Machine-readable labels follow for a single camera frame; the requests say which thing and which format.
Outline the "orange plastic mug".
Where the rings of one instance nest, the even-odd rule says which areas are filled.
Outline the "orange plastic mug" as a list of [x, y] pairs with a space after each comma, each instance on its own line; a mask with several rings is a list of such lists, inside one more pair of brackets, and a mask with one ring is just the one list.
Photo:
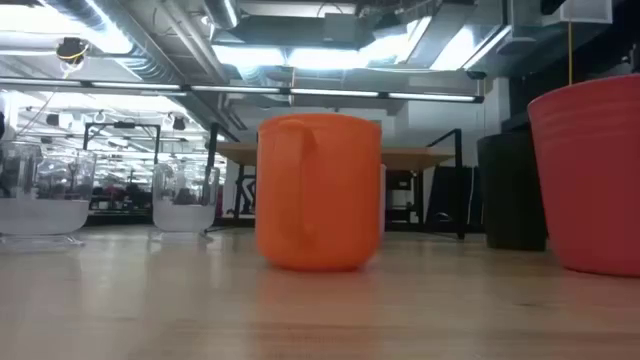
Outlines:
[[258, 131], [255, 238], [272, 266], [365, 265], [380, 235], [382, 129], [342, 114], [290, 114]]

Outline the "clear glass cup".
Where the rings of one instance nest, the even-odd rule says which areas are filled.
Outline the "clear glass cup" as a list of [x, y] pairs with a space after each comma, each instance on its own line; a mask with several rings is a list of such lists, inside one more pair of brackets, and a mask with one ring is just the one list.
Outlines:
[[0, 141], [0, 234], [68, 234], [88, 217], [95, 153], [60, 145]]
[[170, 160], [153, 169], [152, 214], [164, 232], [198, 233], [216, 218], [220, 171], [205, 162]]

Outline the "dark cabinet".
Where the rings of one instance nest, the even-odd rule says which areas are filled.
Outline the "dark cabinet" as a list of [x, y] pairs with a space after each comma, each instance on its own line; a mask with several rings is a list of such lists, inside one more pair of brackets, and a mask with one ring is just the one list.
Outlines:
[[385, 219], [387, 223], [411, 223], [416, 215], [416, 176], [411, 171], [386, 171]]

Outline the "long ceiling light strip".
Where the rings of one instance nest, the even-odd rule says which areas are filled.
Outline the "long ceiling light strip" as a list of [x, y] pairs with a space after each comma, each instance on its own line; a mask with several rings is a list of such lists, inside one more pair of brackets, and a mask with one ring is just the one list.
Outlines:
[[484, 96], [445, 93], [380, 92], [363, 90], [313, 89], [290, 87], [252, 87], [232, 85], [155, 84], [94, 80], [0, 77], [1, 89], [68, 92], [136, 92], [149, 96], [187, 96], [221, 93], [249, 95], [321, 96], [376, 100], [403, 100], [445, 103], [483, 103]]

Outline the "black panel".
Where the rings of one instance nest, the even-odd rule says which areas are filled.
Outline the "black panel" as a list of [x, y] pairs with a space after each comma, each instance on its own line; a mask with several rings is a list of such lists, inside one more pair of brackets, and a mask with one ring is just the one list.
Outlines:
[[428, 224], [450, 223], [456, 220], [458, 196], [465, 205], [466, 224], [483, 227], [483, 198], [478, 167], [464, 166], [462, 189], [457, 187], [457, 170], [452, 166], [437, 166], [434, 170], [426, 212]]

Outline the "grey ceiling box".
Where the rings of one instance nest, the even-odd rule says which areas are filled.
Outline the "grey ceiling box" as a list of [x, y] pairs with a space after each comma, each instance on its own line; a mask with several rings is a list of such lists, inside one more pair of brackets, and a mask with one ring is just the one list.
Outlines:
[[323, 40], [325, 42], [354, 43], [358, 19], [352, 14], [326, 13], [324, 15]]

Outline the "dark green plastic cup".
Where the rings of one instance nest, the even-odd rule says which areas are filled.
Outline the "dark green plastic cup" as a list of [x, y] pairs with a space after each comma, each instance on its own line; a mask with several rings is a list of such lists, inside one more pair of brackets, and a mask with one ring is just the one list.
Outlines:
[[545, 251], [548, 231], [531, 135], [484, 137], [477, 155], [487, 246]]

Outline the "red ribbed plastic cup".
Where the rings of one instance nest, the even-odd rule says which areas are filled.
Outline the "red ribbed plastic cup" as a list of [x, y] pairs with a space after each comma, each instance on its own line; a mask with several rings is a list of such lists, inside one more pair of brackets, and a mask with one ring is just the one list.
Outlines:
[[640, 74], [553, 90], [528, 114], [559, 263], [640, 277]]

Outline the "white ceiling box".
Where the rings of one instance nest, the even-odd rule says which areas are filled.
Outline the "white ceiling box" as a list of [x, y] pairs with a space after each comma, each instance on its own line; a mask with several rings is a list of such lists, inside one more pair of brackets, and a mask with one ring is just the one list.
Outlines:
[[543, 26], [568, 22], [612, 24], [613, 0], [557, 0], [541, 16]]

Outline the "wooden shelf with black frame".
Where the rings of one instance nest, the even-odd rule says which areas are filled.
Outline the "wooden shelf with black frame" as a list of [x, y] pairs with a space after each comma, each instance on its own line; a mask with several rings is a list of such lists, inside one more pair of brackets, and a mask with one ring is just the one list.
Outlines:
[[[236, 191], [234, 192], [234, 208], [232, 217], [221, 217], [215, 220], [214, 227], [254, 227], [255, 218], [241, 218], [241, 197], [244, 194], [243, 182], [246, 179], [255, 180], [255, 175], [245, 173], [247, 166], [257, 166], [257, 144], [237, 142], [217, 142], [217, 152], [225, 157], [228, 162], [239, 166], [238, 175], [235, 178]], [[466, 213], [463, 191], [463, 162], [462, 162], [462, 131], [455, 128], [432, 141], [426, 147], [383, 147], [382, 164], [387, 171], [411, 171], [416, 174], [416, 184], [413, 187], [414, 203], [413, 211], [418, 217], [417, 223], [394, 224], [382, 211], [385, 222], [383, 229], [400, 232], [423, 233], [455, 233], [459, 242], [463, 242], [469, 232], [466, 223]], [[449, 223], [428, 223], [424, 211], [424, 171], [439, 166], [448, 160], [455, 160], [455, 216]]]

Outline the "black metal frame stand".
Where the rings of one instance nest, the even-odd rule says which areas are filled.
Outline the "black metal frame stand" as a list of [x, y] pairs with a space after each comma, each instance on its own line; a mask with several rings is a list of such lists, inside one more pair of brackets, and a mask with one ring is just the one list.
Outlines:
[[125, 197], [148, 193], [159, 162], [161, 127], [133, 119], [90, 121], [84, 125], [82, 149], [96, 155], [94, 185]]

